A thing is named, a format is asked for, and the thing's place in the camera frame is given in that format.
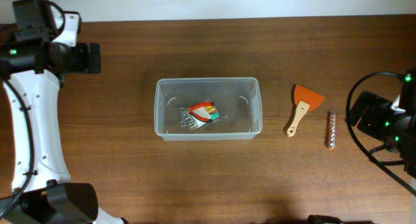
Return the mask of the red handled pliers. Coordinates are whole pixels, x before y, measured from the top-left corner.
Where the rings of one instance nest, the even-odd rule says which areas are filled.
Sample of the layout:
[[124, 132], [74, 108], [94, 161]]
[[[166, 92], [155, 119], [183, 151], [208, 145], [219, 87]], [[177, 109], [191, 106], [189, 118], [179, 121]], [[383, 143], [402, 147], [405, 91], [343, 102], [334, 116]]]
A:
[[214, 103], [210, 101], [189, 107], [188, 113], [204, 123], [212, 123], [215, 119], [219, 118], [218, 110], [215, 108]]

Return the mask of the clear pack of coloured bits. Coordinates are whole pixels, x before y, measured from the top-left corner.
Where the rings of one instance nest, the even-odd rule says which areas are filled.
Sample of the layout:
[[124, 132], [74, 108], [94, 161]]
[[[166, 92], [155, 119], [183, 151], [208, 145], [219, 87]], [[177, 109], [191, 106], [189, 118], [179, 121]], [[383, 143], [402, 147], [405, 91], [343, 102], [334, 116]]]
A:
[[220, 119], [220, 112], [210, 100], [205, 100], [194, 106], [179, 109], [181, 126], [195, 131]]

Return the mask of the clear plastic storage box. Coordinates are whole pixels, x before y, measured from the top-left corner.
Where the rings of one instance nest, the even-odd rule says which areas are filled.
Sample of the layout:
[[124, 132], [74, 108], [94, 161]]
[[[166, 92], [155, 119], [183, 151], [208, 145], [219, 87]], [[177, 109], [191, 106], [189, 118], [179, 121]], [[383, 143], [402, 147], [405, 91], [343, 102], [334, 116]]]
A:
[[251, 140], [263, 130], [254, 77], [161, 79], [155, 133], [165, 141]]

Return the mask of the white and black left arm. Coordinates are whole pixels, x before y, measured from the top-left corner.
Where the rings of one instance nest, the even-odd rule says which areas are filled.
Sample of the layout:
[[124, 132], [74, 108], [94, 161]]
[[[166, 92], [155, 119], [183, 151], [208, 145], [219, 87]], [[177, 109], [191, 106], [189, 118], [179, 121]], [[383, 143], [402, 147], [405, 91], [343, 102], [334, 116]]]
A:
[[72, 182], [64, 160], [58, 95], [69, 73], [101, 71], [98, 44], [79, 43], [82, 19], [48, 0], [14, 1], [17, 31], [1, 46], [1, 80], [14, 134], [10, 223], [123, 223], [99, 207], [94, 187]]

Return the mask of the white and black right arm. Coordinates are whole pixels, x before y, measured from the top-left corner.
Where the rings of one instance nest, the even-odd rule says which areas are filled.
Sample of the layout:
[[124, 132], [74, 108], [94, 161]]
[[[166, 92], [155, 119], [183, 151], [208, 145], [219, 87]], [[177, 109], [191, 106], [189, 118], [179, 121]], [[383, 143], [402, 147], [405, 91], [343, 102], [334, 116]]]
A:
[[[396, 102], [391, 102], [374, 93], [361, 92], [352, 105], [352, 96], [365, 80], [388, 75], [402, 83]], [[415, 178], [415, 69], [403, 74], [380, 71], [370, 73], [358, 80], [348, 93], [345, 123], [348, 132], [364, 155], [399, 185], [415, 194], [415, 188], [392, 172], [389, 166], [404, 166], [404, 171]], [[357, 138], [353, 128], [381, 141], [381, 146], [370, 150]]]

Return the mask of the orange socket rail with sockets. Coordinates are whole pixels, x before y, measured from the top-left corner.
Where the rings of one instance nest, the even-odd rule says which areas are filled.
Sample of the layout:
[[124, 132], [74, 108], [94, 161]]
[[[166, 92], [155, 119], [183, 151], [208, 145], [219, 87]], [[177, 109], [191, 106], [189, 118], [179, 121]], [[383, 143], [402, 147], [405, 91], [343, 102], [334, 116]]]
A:
[[337, 114], [332, 112], [328, 118], [328, 143], [327, 147], [329, 150], [335, 149], [336, 146], [336, 120]]

